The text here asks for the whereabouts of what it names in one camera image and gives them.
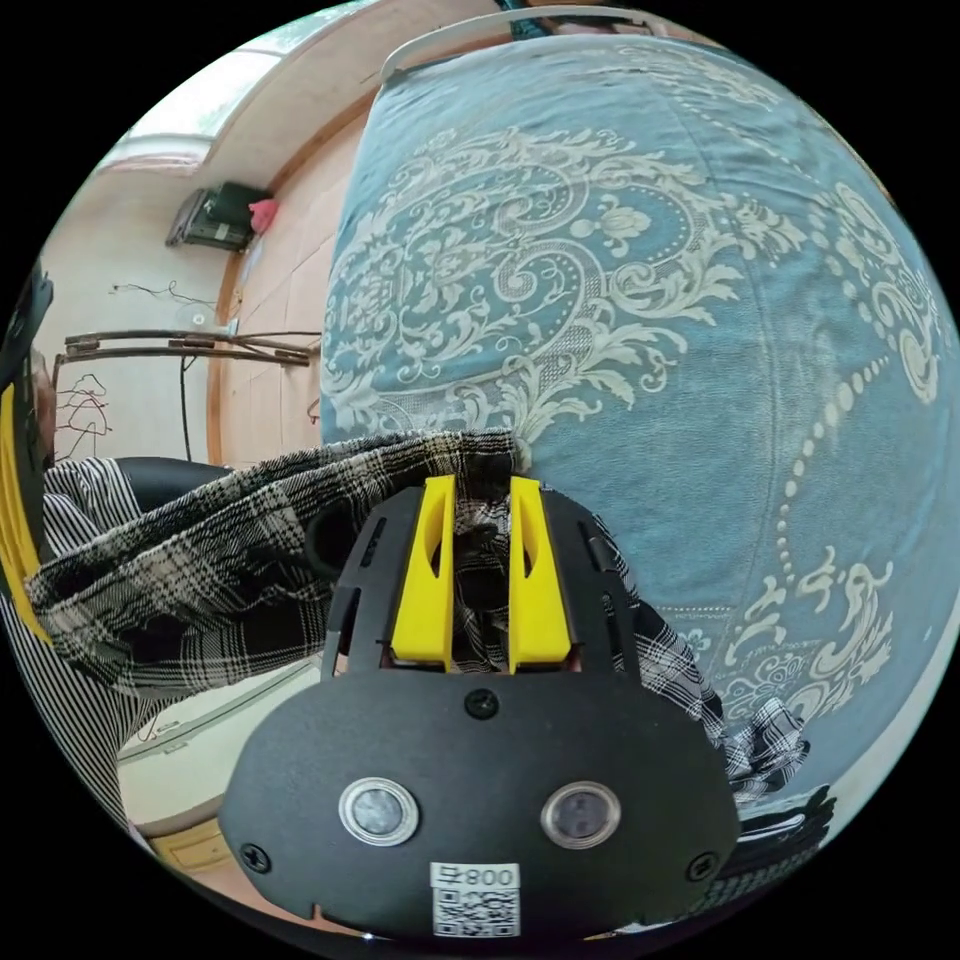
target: damask pattern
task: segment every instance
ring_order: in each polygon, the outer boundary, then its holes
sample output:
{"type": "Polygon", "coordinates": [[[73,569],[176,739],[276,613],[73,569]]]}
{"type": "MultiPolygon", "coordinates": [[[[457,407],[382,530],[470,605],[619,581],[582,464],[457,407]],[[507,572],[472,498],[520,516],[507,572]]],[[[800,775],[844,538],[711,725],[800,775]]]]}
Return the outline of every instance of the damask pattern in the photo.
{"type": "Polygon", "coordinates": [[[611,524],[731,720],[770,696],[803,715],[798,790],[869,746],[943,631],[958,383],[942,293],[875,179],[722,52],[531,40],[374,106],[325,439],[512,426],[611,524]]]}

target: pink object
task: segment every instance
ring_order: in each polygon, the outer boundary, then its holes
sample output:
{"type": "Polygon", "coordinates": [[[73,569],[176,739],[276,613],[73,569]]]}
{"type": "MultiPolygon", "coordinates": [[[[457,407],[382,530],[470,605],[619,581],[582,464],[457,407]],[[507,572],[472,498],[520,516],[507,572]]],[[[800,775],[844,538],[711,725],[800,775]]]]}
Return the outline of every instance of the pink object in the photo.
{"type": "Polygon", "coordinates": [[[250,226],[253,227],[253,232],[266,233],[279,207],[280,204],[276,200],[260,200],[257,203],[251,203],[250,212],[253,214],[253,219],[250,221],[250,226]]]}

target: yellow plastic part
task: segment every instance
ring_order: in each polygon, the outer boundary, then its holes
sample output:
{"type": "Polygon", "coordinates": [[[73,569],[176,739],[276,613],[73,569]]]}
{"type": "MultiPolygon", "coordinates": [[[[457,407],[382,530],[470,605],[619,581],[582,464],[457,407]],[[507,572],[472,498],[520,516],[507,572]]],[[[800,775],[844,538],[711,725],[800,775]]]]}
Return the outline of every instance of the yellow plastic part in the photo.
{"type": "Polygon", "coordinates": [[[427,480],[410,550],[397,619],[393,655],[412,663],[442,663],[453,659],[453,476],[427,480]],[[439,548],[437,572],[433,558],[439,548]]]}
{"type": "Polygon", "coordinates": [[[20,495],[14,444],[14,389],[11,385],[0,396],[0,567],[17,616],[40,640],[52,646],[23,587],[24,581],[40,569],[40,558],[20,495]]]}
{"type": "Polygon", "coordinates": [[[570,632],[540,484],[510,481],[510,672],[560,665],[570,655],[570,632]],[[527,572],[529,561],[530,572],[527,572]]]}

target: circular lens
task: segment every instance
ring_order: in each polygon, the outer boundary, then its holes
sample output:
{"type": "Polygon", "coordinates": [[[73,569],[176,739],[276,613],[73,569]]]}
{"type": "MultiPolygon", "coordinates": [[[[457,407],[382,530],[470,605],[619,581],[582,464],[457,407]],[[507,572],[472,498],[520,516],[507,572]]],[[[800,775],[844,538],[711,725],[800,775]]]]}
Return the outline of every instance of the circular lens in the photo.
{"type": "Polygon", "coordinates": [[[364,790],[353,801],[353,817],[362,830],[376,837],[396,833],[403,823],[400,801],[386,790],[364,790]]]}
{"type": "Polygon", "coordinates": [[[546,835],[568,850],[587,850],[603,843],[619,823],[620,801],[616,795],[590,781],[561,787],[540,815],[546,835]]]}
{"type": "Polygon", "coordinates": [[[416,832],[417,802],[392,780],[365,777],[340,797],[340,820],[351,836],[376,847],[395,847],[416,832]]]}

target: black and white plaid cloth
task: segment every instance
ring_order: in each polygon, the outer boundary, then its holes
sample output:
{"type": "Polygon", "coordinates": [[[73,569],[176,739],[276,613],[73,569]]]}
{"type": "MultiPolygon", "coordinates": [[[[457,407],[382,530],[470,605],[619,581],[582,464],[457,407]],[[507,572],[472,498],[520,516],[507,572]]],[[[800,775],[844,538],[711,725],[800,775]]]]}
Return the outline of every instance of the black and white plaid cloth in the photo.
{"type": "MultiPolygon", "coordinates": [[[[395,434],[267,461],[119,526],[109,490],[83,502],[61,496],[58,529],[75,530],[75,542],[61,534],[58,557],[27,592],[60,658],[101,685],[138,699],[222,687],[321,650],[337,573],[371,509],[454,474],[454,659],[465,672],[501,670],[509,481],[520,467],[508,431],[395,434]]],[[[724,751],[739,804],[782,787],[809,750],[800,721],[771,699],[746,729],[728,731],[692,652],[640,599],[610,544],[631,597],[644,685],[703,724],[724,751]]]]}

